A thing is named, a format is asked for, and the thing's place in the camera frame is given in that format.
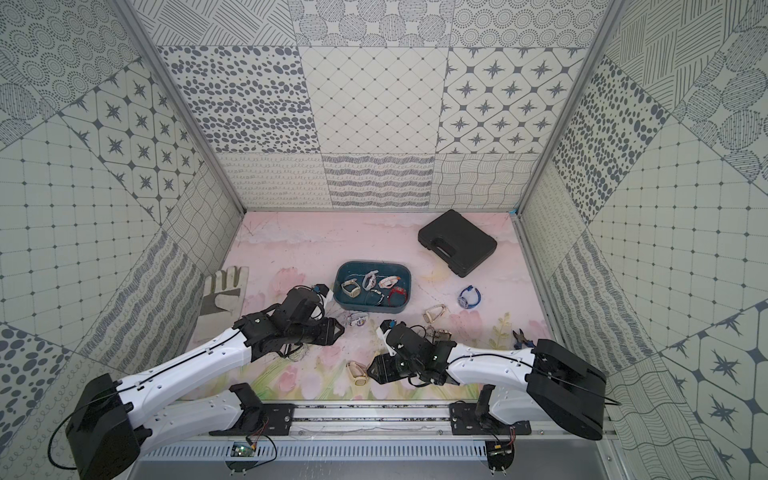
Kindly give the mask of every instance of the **metal frame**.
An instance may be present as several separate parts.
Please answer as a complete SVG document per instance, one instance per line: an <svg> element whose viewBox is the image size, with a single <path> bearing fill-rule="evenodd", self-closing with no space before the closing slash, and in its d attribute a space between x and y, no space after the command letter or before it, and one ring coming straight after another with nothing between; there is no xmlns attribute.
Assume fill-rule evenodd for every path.
<svg viewBox="0 0 768 480"><path fill-rule="evenodd" d="M334 461L382 460L485 460L485 441L491 435L451 435L450 402L422 401L296 401L289 435L274 436L278 461L312 459ZM583 440L566 432L552 421L531 422L531 435L520 435L516 442L542 440ZM605 423L606 448L601 456L618 458L611 449L617 436L610 421ZM227 461L252 462L274 457L271 445L260 445L255 457L233 458L229 452L242 437L199 436L160 447L142 457L152 461ZM610 478L621 478L611 473Z"/></svg>
<svg viewBox="0 0 768 480"><path fill-rule="evenodd" d="M522 213L525 210L528 200L536 189L536 184L541 176L541 172L544 170L544 167L550 159L553 158L555 150L560 144L560 139L565 134L565 130L571 122L571 117L573 117L573 114L578 108L578 102L581 100L584 90L592 79L595 69L600 64L600 61L603 58L603 52L608 46L608 42L611 40L614 30L618 26L619 19L629 3L630 0L611 0L608 7L605 9L603 21L600 23L600 27L598 27L598 31L592 45L589 47L587 56L584 57L582 68L574 81L571 93L568 95L568 98L565 99L565 106L554 123L554 130L552 131L552 135L549 137L549 141L545 145L544 150L541 152L541 159L534 169L531 181L528 182L528 186L523 191L520 204L517 208L519 213Z"/></svg>
<svg viewBox="0 0 768 480"><path fill-rule="evenodd" d="M531 243L528 241L528 236L525 232L525 224L521 217L512 215L512 225L515 228L515 234L517 235L520 248L525 259L525 265L528 267L528 272L533 279L533 286L536 290L536 296L538 297L541 309L547 317L547 325L552 331L553 338L562 345L567 345L568 342L563 337L562 330L558 318L555 316L552 310L552 303L550 300L550 291L547 285L546 279L541 275L538 262L531 250ZM604 425L611 425L613 423L608 417L604 421ZM606 435L602 440L597 442L598 451L603 461L605 471L608 473L608 478L619 480L632 480L635 477L631 474L630 469L627 467L627 460L624 456L624 450L621 448L621 442L615 435Z"/></svg>
<svg viewBox="0 0 768 480"><path fill-rule="evenodd" d="M155 76L154 80L168 94L168 100L170 101L171 107L179 116L181 116L181 121L190 132L192 140L200 151L206 164L208 164L208 167L211 169L216 179L219 180L219 183L223 185L224 191L227 193L230 200L232 200L241 212L245 213L246 209L243 205L243 201L237 195L229 177L219 164L214 149L210 147L210 144L208 144L208 141L205 139L205 134L192 115L192 112L187 106L187 102L181 96L181 93L179 93L173 78L171 78L170 73L168 73L165 62L160 58L160 55L157 53L157 47L155 47L147 31L144 30L144 26L141 24L141 19L133 5L127 0L108 1L112 10L120 20L120 23L127 30L131 40L134 41L134 47L141 53L142 60L145 60L152 70L152 73Z"/></svg>

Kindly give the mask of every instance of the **wavy line tile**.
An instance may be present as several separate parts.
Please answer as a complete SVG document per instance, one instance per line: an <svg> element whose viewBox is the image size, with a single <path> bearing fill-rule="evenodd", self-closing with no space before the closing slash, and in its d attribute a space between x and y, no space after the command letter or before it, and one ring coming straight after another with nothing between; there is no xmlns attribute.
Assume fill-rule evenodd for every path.
<svg viewBox="0 0 768 480"><path fill-rule="evenodd" d="M161 230L77 351L124 372L173 358L197 320L203 280L192 259Z"/></svg>
<svg viewBox="0 0 768 480"><path fill-rule="evenodd" d="M622 405L606 409L633 473L638 478L729 478L727 463L673 385L657 355L608 378L606 395ZM631 395L622 394L628 389ZM647 394L662 391L656 398ZM649 407L649 413L641 413Z"/></svg>
<svg viewBox="0 0 768 480"><path fill-rule="evenodd" d="M423 208L435 158L429 155L323 155L335 208Z"/></svg>
<svg viewBox="0 0 768 480"><path fill-rule="evenodd" d="M544 166L523 213L525 232L541 273L548 279L584 231L557 168Z"/></svg>
<svg viewBox="0 0 768 480"><path fill-rule="evenodd" d="M608 374L655 353L588 231L549 280L570 347Z"/></svg>

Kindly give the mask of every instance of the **wire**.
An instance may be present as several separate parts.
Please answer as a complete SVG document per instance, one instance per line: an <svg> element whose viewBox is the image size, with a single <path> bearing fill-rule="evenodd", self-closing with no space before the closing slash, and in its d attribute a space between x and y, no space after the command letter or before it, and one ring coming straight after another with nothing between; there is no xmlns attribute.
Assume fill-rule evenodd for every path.
<svg viewBox="0 0 768 480"><path fill-rule="evenodd" d="M266 438L267 440L269 440L269 441L270 441L270 443L272 444L272 448L273 448L273 449L275 449L275 456L274 456L274 457L272 457L272 458L270 458L270 459L269 459L269 460L267 460L266 462L263 462L263 463L257 463L257 464L255 464L255 465L253 466L253 468L256 468L256 467L260 467L261 465L266 465L266 464L267 464L267 463L269 463L269 462L274 462L275 460L277 460L277 445L275 445L275 442L273 442L273 441L272 441L272 439L270 438L270 436L269 436L269 435L264 435L264 438Z"/></svg>
<svg viewBox="0 0 768 480"><path fill-rule="evenodd" d="M424 382L421 385L414 385L413 382L411 381L412 378L413 378L412 376L408 377L408 383L410 383L412 386L415 386L417 389L420 389L423 386L430 386L431 385L431 383L428 383L428 382Z"/></svg>
<svg viewBox="0 0 768 480"><path fill-rule="evenodd" d="M232 335L230 338L228 338L228 339L224 340L223 342L221 342L221 343L217 343L216 345L214 345L214 346L210 347L209 349L201 350L200 352L198 352L198 353L195 353L194 355L192 355L192 356L190 356L190 357L187 357L187 358L186 358L186 359L184 359L184 360L181 360L179 363L175 363L175 364L173 364L173 365L171 365L171 366L167 366L167 367L165 367L165 368L164 368L164 369L162 369L160 372L157 372L157 373L155 373L155 374L153 374L153 375L150 375L150 376L148 376L146 379L144 379L144 380L141 380L139 383L137 383L137 384L136 384L136 386L139 386L139 385L142 385L142 384L144 384L144 383L146 383L146 382L149 382L149 381L150 381L150 380L152 380L154 377L156 377L156 376L160 375L161 373L165 373L165 372L167 372L167 371L168 371L168 370L170 370L170 369L176 368L176 367L178 367L179 365L181 365L182 363L185 363L185 362L189 362L190 360L192 360L192 359L194 359L194 358L197 358L197 357L198 357L198 356L200 356L200 355L205 355L205 354L207 354L209 350L213 350L213 349L215 349L215 348L216 348L216 347L218 347L218 346L222 346L224 343L227 343L227 342L229 342L230 340L232 340L233 338L235 338L235 337L236 337L236 336L238 336L239 334L240 334L240 331L239 331L239 330L237 330L237 333L235 333L234 335Z"/></svg>
<svg viewBox="0 0 768 480"><path fill-rule="evenodd" d="M414 326L417 326L418 328L420 328L420 329L424 330L424 336L423 336L422 338L423 338L423 339L427 338L427 329L426 329L426 327L425 327L425 326L422 326L422 325L414 325Z"/></svg>
<svg viewBox="0 0 768 480"><path fill-rule="evenodd" d="M317 307L320 308L320 317L316 318L314 316L311 316L310 318L313 320L322 320L323 317L325 317L326 315L326 309L325 309L326 299L322 295L320 295L320 292L316 292L315 289L306 285L296 285L294 288L305 288L310 292L314 293L315 295L317 295L317 298L319 299L319 301L317 302Z"/></svg>
<svg viewBox="0 0 768 480"><path fill-rule="evenodd" d="M530 368L531 368L531 370L534 370L534 371L536 371L536 372L539 372L539 373L541 373L542 375L546 375L546 376L547 376L547 377L549 377L550 379L556 380L556 381L558 381L558 382L563 382L563 383L565 383L566 385L570 385L570 386L576 387L577 389L580 389L580 390L584 390L584 391L585 391L585 392L587 392L587 393L591 393L591 394L592 394L592 395L594 395L594 396L599 396L599 397L600 397L600 398L602 398L603 400L608 400L608 401L610 401L610 402L611 402L611 403L607 403L606 405L610 405L610 406L620 406L620 405L621 405L621 402L619 402L618 400L614 400L614 399L612 399L611 397L607 397L607 396L604 396L604 395L600 395L600 394L599 394L599 393L597 393L597 392L593 392L593 391L592 391L592 390L590 390L590 389L586 389L586 388L584 388L583 386L579 386L579 385L576 385L575 383L571 383L571 382L569 382L569 381L567 381L567 380L563 380L563 379L559 379L558 377L554 377L554 376L552 376L552 374L551 374L550 372L546 372L546 371L544 371L544 370L542 370L542 369L540 369L540 368L538 368L538 367L535 367L535 366L531 365L530 363L527 363L527 362L523 362L522 360L516 359L516 358L514 358L514 357L505 356L505 355L499 355L499 354L497 354L497 353L478 353L477 355L464 355L464 356L460 356L460 357L454 358L453 360L451 360L450 362L448 362L448 365L446 366L446 368L448 368L449 366L451 366L451 364L453 364L454 362L458 362L458 361L459 361L459 360L461 360L461 359L471 359L472 357L476 357L476 356L497 356L497 357L498 357L498 358L500 358L500 359L506 359L506 360L511 360L512 362L517 362L517 363L520 363L520 364L522 364L522 365L525 365L525 366L527 366L527 367L530 367Z"/></svg>
<svg viewBox="0 0 768 480"><path fill-rule="evenodd" d="M116 396L116 395L118 395L118 394L120 394L120 393L122 393L122 392L127 392L128 390L131 390L131 389L135 389L135 388L137 388L139 385L142 385L142 384L144 384L144 383L146 383L146 382L149 382L150 380L152 380L154 377L156 377L156 376L160 375L161 373L167 372L168 370L170 370L170 369L173 369L173 368L175 368L175 367L177 367L177 366L181 365L181 364L182 364L182 363L184 363L184 362L188 362L188 361L192 360L193 358L197 358L198 356L200 356L200 355L203 355L204 353L207 353L209 350L213 350L213 349L215 349L215 348L216 348L216 347L218 347L218 346L222 346L224 343L227 343L227 342L229 342L229 341L230 341L230 340L232 340L234 337L236 337L238 334L240 334L240 331L239 331L239 330L237 330L237 333L235 333L234 335L232 335L230 338L228 338L228 339L224 340L224 341L223 341L223 342L221 342L221 343L217 343L216 345L214 345L214 346L210 347L208 350L202 350L202 351L200 351L199 353L196 353L195 355L192 355L192 356L190 356L190 357L187 357L186 359L184 359L184 360L181 360L179 363L175 363L175 364L173 364L172 366L166 367L166 368L162 369L160 372L157 372L157 373L155 373L155 374L153 374L153 375L151 375L151 376L148 376L146 379L144 379L144 380L141 380L139 383L136 383L136 384L134 384L134 385L131 385L131 386L129 386L129 387L128 387L128 388L126 388L126 389L118 390L117 392L114 392L114 393L110 393L109 395L106 395L106 396L100 397L100 398L98 398L98 399L93 399L93 400L91 400L90 402L86 403L85 405L82 405L82 406L80 406L80 407L76 408L76 409L75 409L75 410L74 410L72 413L70 413L69 415L67 415L67 416L64 418L64 420L62 420L62 421L61 421L61 423L60 423L60 424L58 424L58 425L56 426L56 429L55 429L55 430L53 431L53 433L51 434L51 438L48 440L48 461L51 463L51 465L53 465L54 467L56 467L56 468L59 468L59 469L61 469L61 470L77 470L77 469L78 469L77 467L65 467L65 466L63 466L63 465L59 465L58 463L56 463L56 462L54 461L54 459L53 459L53 456L51 455L51 450L53 449L53 439L54 439L54 437L55 437L55 436L56 436L56 434L58 433L59 429L61 429L61 427L62 427L62 426L64 426L64 424L65 424L65 423L67 423L67 421L68 421L69 419L71 419L71 418L72 418L72 416L74 416L74 414L75 414L75 413L79 412L80 410L84 409L85 407L89 406L89 405L90 405L90 404L92 404L92 403L100 402L100 401L102 401L102 400L106 401L106 400L109 400L109 399L111 399L112 397L114 397L114 396Z"/></svg>
<svg viewBox="0 0 768 480"><path fill-rule="evenodd" d="M264 424L263 424L263 425L261 425L261 428L260 428L260 429L256 430L254 433L251 433L250 435L247 435L247 436L246 436L246 438L245 438L245 441L248 443L248 445L250 445L250 448L251 448L251 450L254 450L254 451L256 451L256 447L259 445L259 440L261 439L261 434L263 434L263 433L264 433L264 429L266 429L266 426L267 426L269 423L270 423L270 420L269 420L269 419L266 419L266 422L264 422ZM258 436L256 437L256 441L252 443L252 442L250 441L250 437L251 437L252 435L256 435L256 434L258 434Z"/></svg>
<svg viewBox="0 0 768 480"><path fill-rule="evenodd" d="M97 399L93 399L90 402L86 403L85 405L77 407L72 413L70 413L69 415L64 417L64 419L61 420L61 423L59 423L56 426L56 428L54 429L53 433L51 434L51 438L48 439L48 461L51 463L51 465L53 465L54 467L56 467L56 468L58 468L60 470L77 470L78 469L77 467L65 467L63 465L59 465L53 459L53 455L51 453L51 450L53 449L53 439L56 437L56 434L58 433L59 429L61 429L61 427L66 425L67 421L69 419L71 419L72 416L74 416L75 413L81 411L82 409L84 409L85 407L89 406L92 403L101 402L101 401L108 401L109 399L112 399L113 397L115 397L117 394L120 394L122 392L126 392L126 391L128 391L130 389L135 389L135 388L136 388L136 385L131 385L131 386L129 386L126 389L122 389L122 390L119 390L117 392L110 393L109 395L106 395L106 396L103 396L103 397L99 397Z"/></svg>
<svg viewBox="0 0 768 480"><path fill-rule="evenodd" d="M491 432L490 430L483 429L482 427L480 429L483 432L485 432L485 433L489 433L489 434L493 435L493 438L496 439L496 442L498 442L498 443L502 442L501 440L498 439L498 437L496 436L496 434L494 432Z"/></svg>

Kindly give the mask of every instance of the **black cable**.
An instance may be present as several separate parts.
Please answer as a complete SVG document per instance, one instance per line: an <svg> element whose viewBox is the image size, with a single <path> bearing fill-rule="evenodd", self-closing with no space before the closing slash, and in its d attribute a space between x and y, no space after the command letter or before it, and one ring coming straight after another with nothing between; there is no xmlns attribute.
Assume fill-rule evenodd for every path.
<svg viewBox="0 0 768 480"><path fill-rule="evenodd" d="M144 379L144 380L141 380L139 383L137 383L137 384L136 384L136 386L139 386L139 385L141 385L141 384L143 384L143 383L149 382L149 381L150 381L150 380L152 380L154 377L156 377L156 376L160 375L161 373L167 372L167 371L168 371L168 370L170 370L170 369L176 368L176 367L178 367L179 365L181 365L182 363L185 363L185 362L189 362L190 360L192 360L192 359L194 359L194 358L197 358L197 357L198 357L198 356L200 356L200 355L205 355L206 353L208 353L208 351L209 351L209 350L213 350L213 349L215 349L216 347L218 347L218 346L222 346L224 343L227 343L227 342L229 342L230 340L232 340L233 338L235 338L235 337L236 337L236 336L237 336L239 333L240 333L240 331L239 331L239 330L237 330L237 333L235 333L234 335L232 335L230 338L228 338L228 339L224 340L223 342L221 342L221 343L217 343L216 345L214 345L214 346L210 347L209 349L206 349L206 350L201 350L200 352L198 352L198 353L196 353L196 354L192 355L191 357L187 357L186 359L184 359L184 360L181 360L179 363L175 363L175 364L173 364L173 365L171 365L171 366L165 367L165 368L164 368L164 369L162 369L160 372L157 372L157 373L155 373L155 374L153 374L153 375L151 375L151 376L147 377L146 379Z"/></svg>
<svg viewBox="0 0 768 480"><path fill-rule="evenodd" d="M319 301L316 304L320 308L320 317L319 318L315 318L314 316L310 316L310 318L313 319L313 320L322 320L323 318L325 318L325 316L326 316L325 299L323 298L322 295L320 295L320 292L316 292L315 289L313 289L313 288L311 288L309 286L306 286L306 285L296 285L294 288L306 288L310 292L312 292L315 295L317 295L317 298L319 299Z"/></svg>
<svg viewBox="0 0 768 480"><path fill-rule="evenodd" d="M202 351L200 351L199 353L197 353L197 354L195 354L195 355L192 355L191 357L188 357L188 358L186 358L186 359L184 359L184 360L180 361L179 363L175 363L175 364L173 364L173 365L171 365L171 366L169 366L169 367L166 367L166 368L162 369L160 372L157 372L157 373L155 373L155 374L153 374L153 375L151 375L151 376L147 377L146 379L144 379L144 380L141 380L139 383L136 383L135 385L131 385L131 386L129 386L129 387L128 387L128 388L126 388L126 389L122 389L122 390L119 390L119 391L117 391L117 392L115 392L115 393L111 393L111 394L109 394L109 395L107 395L107 396L103 396L103 397L100 397L100 398L98 398L98 399L93 399L93 400L91 400L90 402L86 403L85 405L83 405L83 406L81 406L81 407L79 407L79 408L75 409L75 411L74 411L74 412L72 412L72 413L70 413L69 415L67 415L67 416L64 418L64 420L62 420L62 421L61 421L61 423L60 423L60 424L58 424L58 425L56 426L56 429L55 429L55 430L53 431L53 433L51 434L51 438L48 440L48 461L51 463L51 465L53 465L54 467L56 467L56 468L59 468L59 469L61 469L61 470L77 470L77 469L78 469L77 467L65 467L65 466L63 466L63 465L59 465L58 463L56 463L56 462L54 461L54 459L53 459L53 456L51 455L51 449L53 448L53 439L54 439L54 437L55 437L55 436L56 436L56 434L58 433L59 429L61 429L61 427L62 427L62 426L64 426L64 424L65 424L65 423L66 423L66 422L67 422L69 419L71 419L71 418L72 418L72 416L73 416L75 413L79 412L80 410L84 409L85 407L89 406L89 405L90 405L90 404L92 404L92 403L100 402L100 401L102 401L102 400L109 400L109 399L111 399L112 397L116 396L117 394L120 394L120 393L122 393L122 392L127 392L127 391L128 391L128 390L130 390L130 389L135 389L135 388L137 388L139 385L141 385L141 384L143 384L143 383L146 383L146 382L149 382L149 381L150 381L150 380L152 380L154 377L156 377L156 376L160 375L160 374L161 374L161 373L163 373L163 372L167 372L168 370L170 370L170 369L173 369L173 368L175 368L175 367L177 367L177 366L181 365L182 363L188 362L189 360L192 360L192 359L194 359L194 358L197 358L197 357L198 357L198 356L200 356L200 355L203 355L203 354L207 353L209 350L213 350L213 349L215 349L215 348L216 348L216 347L218 347L218 346L222 346L224 343L227 343L227 342L229 342L230 340L232 340L234 337L236 337L236 336L237 336L239 333L240 333L240 331L239 331L239 330L237 330L237 333L235 333L234 335L232 335L230 338L228 338L228 339L224 340L224 341L223 341L223 342L221 342L221 343L217 343L216 345L214 345L214 346L210 347L208 350L202 350Z"/></svg>
<svg viewBox="0 0 768 480"><path fill-rule="evenodd" d="M53 433L51 434L51 438L48 440L48 461L51 463L51 465L53 465L54 467L56 467L56 468L58 468L58 469L60 469L60 470L77 470L77 469L78 469L77 467L65 467L65 466L63 466L63 465L59 465L59 464L58 464L58 463L56 463L56 461L53 459L53 455L52 455L52 453L51 453L51 450L53 449L53 439L56 437L56 434L57 434L57 433L58 433L58 431L61 429L61 427L63 427L64 425L66 425L66 424L67 424L67 421L68 421L69 419L71 419L71 418L72 418L72 416L74 416L74 414L75 414L75 413L77 413L77 412L81 411L82 409L84 409L85 407L89 406L89 405L90 405L90 404L92 404L92 403L101 402L101 401L107 401L107 400L109 400L109 399L113 398L114 396L116 396L116 395L117 395L117 394L119 394L119 393L122 393L122 392L126 392L126 391L128 391L128 390L130 390L130 389L135 389L135 388L136 388L136 385L132 385L132 386L129 386L128 388L126 388L126 389L122 389L122 390L119 390L119 391L117 391L117 392L115 392L115 393L110 393L109 395L106 395L106 396L103 396L103 397L99 397L99 398L97 398L97 399L93 399L93 400L91 400L90 402L86 403L85 405L82 405L82 406L80 406L80 407L76 408L76 409L75 409L75 410L74 410L72 413L70 413L69 415L67 415L67 416L64 418L64 420L61 420L61 423L59 423L59 424L56 426L56 428L54 429Z"/></svg>
<svg viewBox="0 0 768 480"><path fill-rule="evenodd" d="M272 439L270 438L269 435L262 434L261 436L266 437L266 439L270 441L270 443L272 444L272 448L275 449L275 456L270 458L269 460L267 460L264 463L257 463L257 464L255 464L253 466L253 468L260 467L261 465L266 465L269 462L274 462L275 460L277 460L277 445L275 445L275 442L272 441Z"/></svg>
<svg viewBox="0 0 768 480"><path fill-rule="evenodd" d="M411 381L412 378L413 378L412 376L408 377L408 383L410 383L411 386L415 386L417 389L420 389L423 386L430 386L431 385L431 383L428 383L428 382L424 382L421 385L414 385L413 382Z"/></svg>
<svg viewBox="0 0 768 480"><path fill-rule="evenodd" d="M420 328L420 329L424 330L424 336L423 336L422 338L423 338L423 339L427 338L427 329L426 329L426 327L424 327L424 326L422 326L422 325L414 325L414 326L417 326L418 328Z"/></svg>
<svg viewBox="0 0 768 480"><path fill-rule="evenodd" d="M496 436L496 434L494 432L491 432L490 430L483 429L482 427L480 429L483 432L485 432L485 433L489 433L489 434L493 435L493 438L496 439L496 442L498 442L498 443L502 442L501 440L498 439L498 437Z"/></svg>
<svg viewBox="0 0 768 480"><path fill-rule="evenodd" d="M567 385L570 385L570 386L576 387L577 389L580 389L580 390L584 390L584 391L585 391L585 392L587 392L587 393L591 393L591 394L592 394L592 395L594 395L594 396L599 396L599 397L600 397L600 398L602 398L603 400L609 400L609 401L611 401L611 402L612 402L612 403L608 403L608 404L606 404L606 405L610 405L610 406L620 406L620 405L621 405L621 402L619 402L618 400L614 400L614 399L612 399L611 397L607 397L607 396L604 396L604 395L600 395L600 394L599 394L599 393L597 393L597 392L593 392L593 391L591 391L590 389L586 389L586 388L584 388L583 386L579 386L579 385L576 385L575 383L571 383L571 382L569 382L569 381L567 381L567 380L559 379L559 378L558 378L558 377L556 377L556 376L552 376L550 372L545 372L544 370L542 370L542 369L539 369L539 368L537 368L537 367L535 367L535 366L531 365L530 363L527 363L527 362L523 362L522 360L518 360L518 359L516 359L516 358L513 358L513 357L510 357L510 356L499 355L499 354L497 354L497 353L478 353L477 355L464 355L464 356L460 356L460 357L458 357L458 358L455 358L455 359L451 360L450 362L448 362L448 365L446 366L446 368L450 367L452 363L454 363L454 362L458 362L458 361L459 361L459 360L461 360L461 359L471 359L472 357L476 357L476 356L497 356L497 357L498 357L498 358L500 358L500 359L511 360L512 362L517 362L517 363L520 363L520 364L522 364L522 365L525 365L525 366L527 366L527 367L530 367L530 368L531 368L531 370L535 370L536 372L539 372L539 373L541 373L541 374L543 374L543 375L546 375L548 378L551 378L551 379L553 379L553 380L556 380L556 381L558 381L558 382L563 382L563 383L565 383L565 384L567 384Z"/></svg>

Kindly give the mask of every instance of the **pink table surface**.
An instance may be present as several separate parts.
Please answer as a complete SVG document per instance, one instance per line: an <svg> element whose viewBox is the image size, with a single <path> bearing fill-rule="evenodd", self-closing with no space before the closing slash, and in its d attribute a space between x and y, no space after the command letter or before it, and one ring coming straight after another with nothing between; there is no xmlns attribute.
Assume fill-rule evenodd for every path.
<svg viewBox="0 0 768 480"><path fill-rule="evenodd" d="M431 213L250 212L246 214L224 262L250 269L243 315L281 302L295 285L333 285L336 271L349 260L401 263L412 274L408 306L398 315L374 313L364 326L348 326L332 346L304 346L299 359L269 354L196 389L186 399L214 395L234 383L247 382L262 399L476 399L479 386L430 386L415 389L405 380L379 385L372 380L353 385L350 360L369 365L385 351L376 327L388 318L409 326L427 324L423 311L444 303L449 313L435 321L452 339L470 346L510 349L512 329L522 328L534 341L550 338L531 277L508 214L464 214L498 241L496 251L466 278L456 276L434 253L419 244L419 229L434 220ZM456 301L467 285L482 292L482 302L463 310ZM341 320L344 310L331 302L329 316ZM190 348L220 333L197 326Z"/></svg>

